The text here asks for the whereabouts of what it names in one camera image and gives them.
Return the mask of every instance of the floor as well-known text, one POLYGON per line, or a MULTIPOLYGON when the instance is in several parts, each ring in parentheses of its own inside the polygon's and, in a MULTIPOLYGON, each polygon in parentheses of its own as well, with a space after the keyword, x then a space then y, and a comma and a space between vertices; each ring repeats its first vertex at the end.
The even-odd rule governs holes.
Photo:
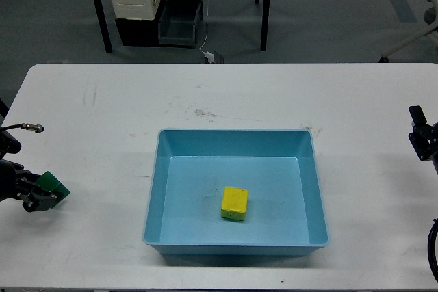
MULTIPOLYGON (((206 10, 195 49, 124 47, 111 0, 102 0, 113 52, 106 53, 92 0, 0 0, 0 97, 11 105, 38 63, 203 63, 206 10)), ((425 26, 426 0, 271 0, 268 50, 260 52, 261 5, 203 0, 209 9, 204 51, 225 63, 377 62, 381 53, 425 26)), ((392 62, 438 61, 427 38, 392 62)))

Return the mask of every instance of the green object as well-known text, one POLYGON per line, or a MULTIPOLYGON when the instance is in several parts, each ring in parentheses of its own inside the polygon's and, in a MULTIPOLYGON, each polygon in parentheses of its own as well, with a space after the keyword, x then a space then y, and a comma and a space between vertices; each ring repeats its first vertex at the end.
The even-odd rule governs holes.
POLYGON ((70 191, 59 180, 57 180, 56 177, 52 175, 52 173, 48 171, 46 171, 40 178, 38 178, 35 181, 35 184, 56 195, 57 200, 52 208, 54 208, 59 202, 65 199, 65 197, 67 197, 67 195, 69 195, 70 193, 70 191))

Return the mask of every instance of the gray bin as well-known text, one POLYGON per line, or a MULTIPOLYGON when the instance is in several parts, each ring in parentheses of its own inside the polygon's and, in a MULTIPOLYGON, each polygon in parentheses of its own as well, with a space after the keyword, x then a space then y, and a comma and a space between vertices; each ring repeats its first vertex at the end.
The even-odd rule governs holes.
POLYGON ((195 47, 202 19, 202 0, 167 0, 158 25, 159 44, 195 47))

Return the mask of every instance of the yellow cube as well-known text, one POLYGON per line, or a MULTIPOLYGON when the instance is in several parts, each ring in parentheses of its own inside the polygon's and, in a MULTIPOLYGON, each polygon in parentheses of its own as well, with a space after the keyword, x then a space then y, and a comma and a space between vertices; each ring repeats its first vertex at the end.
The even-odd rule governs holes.
POLYGON ((245 220, 249 190, 225 187, 220 216, 226 219, 245 220))

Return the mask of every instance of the white chair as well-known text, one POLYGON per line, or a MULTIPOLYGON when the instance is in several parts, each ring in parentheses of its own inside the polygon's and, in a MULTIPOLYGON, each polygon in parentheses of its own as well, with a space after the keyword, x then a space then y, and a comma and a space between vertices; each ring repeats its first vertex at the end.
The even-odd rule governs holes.
POLYGON ((407 46, 408 44, 411 44, 412 42, 416 41, 417 39, 421 38, 422 36, 426 36, 430 41, 432 41, 434 44, 438 47, 438 35, 435 31, 438 28, 438 20, 437 20, 437 13, 438 13, 438 0, 428 0, 432 3, 433 7, 427 10, 424 13, 424 20, 426 23, 428 23, 428 26, 419 30, 416 34, 413 34, 409 38, 404 39, 403 41, 399 42, 392 48, 388 49, 384 53, 382 53, 379 63, 388 63, 388 56, 395 53, 396 51, 399 51, 401 48, 407 46))

